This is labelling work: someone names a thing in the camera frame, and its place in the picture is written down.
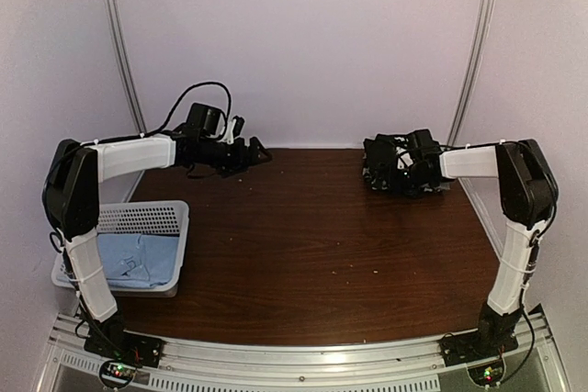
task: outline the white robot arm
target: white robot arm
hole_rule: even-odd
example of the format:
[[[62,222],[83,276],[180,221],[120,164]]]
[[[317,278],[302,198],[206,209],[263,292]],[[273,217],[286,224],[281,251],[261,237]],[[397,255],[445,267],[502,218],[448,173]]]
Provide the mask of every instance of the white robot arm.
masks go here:
[[[446,365],[468,363],[517,347],[523,295],[535,271],[539,242],[556,212],[558,187],[534,140],[440,146],[428,129],[365,140],[364,178],[372,188],[406,196],[442,189],[457,178],[497,178],[506,238],[494,286],[478,329],[441,341]]]
[[[117,302],[108,288],[98,253],[96,226],[99,215],[98,185],[107,179],[149,169],[183,166],[191,171],[206,164],[221,176],[243,172],[249,166],[271,160],[257,138],[249,145],[239,138],[244,119],[225,121],[224,133],[215,136],[222,111],[194,104],[187,121],[175,130],[147,136],[79,143],[63,140],[55,153],[43,191],[43,206],[54,235],[60,238],[66,272],[76,288],[90,324],[85,348],[130,364],[140,353],[143,365],[157,365],[153,353],[161,341],[145,344],[124,332]]]

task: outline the plastic basket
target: plastic basket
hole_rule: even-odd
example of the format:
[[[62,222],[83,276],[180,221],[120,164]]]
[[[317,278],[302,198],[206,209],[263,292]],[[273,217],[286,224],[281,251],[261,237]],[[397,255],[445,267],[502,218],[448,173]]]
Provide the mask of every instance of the plastic basket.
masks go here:
[[[177,293],[177,282],[184,263],[186,251],[189,207],[184,201],[129,202],[125,204],[103,204],[96,228],[100,233],[141,233],[179,236],[175,255],[174,275],[169,283],[153,288],[110,288],[119,296],[173,297]],[[63,258],[55,259],[51,280],[54,285],[73,289],[72,285],[59,280],[64,276]]]

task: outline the black cable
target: black cable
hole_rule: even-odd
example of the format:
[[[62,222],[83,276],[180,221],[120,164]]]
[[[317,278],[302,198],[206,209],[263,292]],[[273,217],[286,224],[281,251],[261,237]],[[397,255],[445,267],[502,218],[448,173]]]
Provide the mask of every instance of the black cable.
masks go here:
[[[535,330],[533,329],[533,325],[531,324],[531,320],[530,320],[529,316],[527,316],[526,311],[525,311],[525,306],[523,305],[523,293],[521,293],[520,305],[521,305],[521,309],[523,310],[523,317],[525,318],[526,324],[528,325],[529,330],[531,331],[531,346],[529,347],[529,350],[527,351],[525,358],[523,359],[521,364],[518,365],[516,367],[516,369],[509,376],[507,376],[504,380],[500,381],[500,386],[503,385],[504,383],[506,383],[507,381],[510,381],[516,374],[519,373],[519,371],[525,365],[526,361],[531,356],[533,349],[535,348]]]
[[[167,114],[167,117],[165,118],[164,124],[162,124],[159,128],[157,128],[156,130],[152,130],[151,132],[148,132],[145,134],[146,137],[151,137],[152,135],[156,135],[158,133],[161,133],[165,130],[165,128],[167,127],[167,125],[169,124],[170,120],[172,119],[172,116],[175,113],[175,110],[177,109],[178,106],[180,106],[180,103],[182,102],[182,100],[184,99],[184,97],[192,90],[197,89],[199,87],[203,87],[203,86],[218,86],[220,87],[224,93],[227,96],[227,110],[226,112],[222,112],[222,117],[224,119],[224,130],[222,131],[222,133],[220,134],[219,137],[214,138],[213,140],[221,140],[227,133],[227,128],[229,126],[229,117],[231,116],[231,106],[232,106],[232,97],[231,97],[231,92],[229,91],[229,89],[227,88],[227,86],[225,86],[224,84],[220,83],[220,82],[202,82],[202,83],[197,83],[197,84],[192,84],[191,86],[188,87],[188,89],[186,89],[181,96],[179,96],[174,105],[172,106],[172,109],[169,111],[169,114]]]
[[[81,319],[80,322],[75,327],[75,330],[73,331],[73,333],[75,334],[75,336],[78,339],[87,340],[88,337],[84,337],[83,335],[78,334],[78,331],[80,330],[80,328],[82,328],[82,326],[84,326],[84,323],[85,323],[85,320],[84,319]]]
[[[53,250],[55,250],[59,254],[62,253],[63,238],[61,234],[59,234],[57,231],[52,231],[51,233],[49,233],[49,242],[51,242]]]

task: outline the dark wood tabletop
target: dark wood tabletop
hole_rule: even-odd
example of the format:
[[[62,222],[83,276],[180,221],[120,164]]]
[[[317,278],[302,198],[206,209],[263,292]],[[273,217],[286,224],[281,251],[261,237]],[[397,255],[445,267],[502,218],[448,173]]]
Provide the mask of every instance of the dark wood tabletop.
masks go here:
[[[190,224],[177,296],[119,299],[130,330],[320,345],[477,325],[498,262],[458,183],[407,199],[366,187],[361,151],[273,153],[227,179],[145,174],[133,200],[184,200]]]

